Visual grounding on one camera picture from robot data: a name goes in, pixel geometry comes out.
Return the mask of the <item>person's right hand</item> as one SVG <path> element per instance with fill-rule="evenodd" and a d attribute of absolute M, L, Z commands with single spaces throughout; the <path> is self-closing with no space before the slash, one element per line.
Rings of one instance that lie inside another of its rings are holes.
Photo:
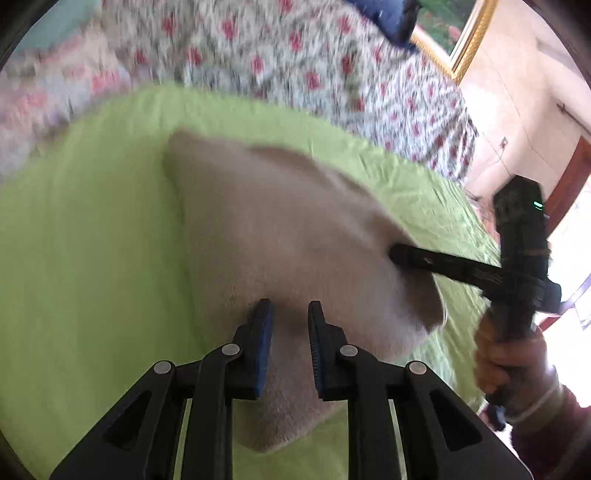
<path fill-rule="evenodd" d="M 562 399 L 556 369 L 548 363 L 542 330 L 521 339 L 503 340 L 487 311 L 475 333 L 475 379 L 488 396 L 499 398 L 509 423 L 544 416 Z"/>

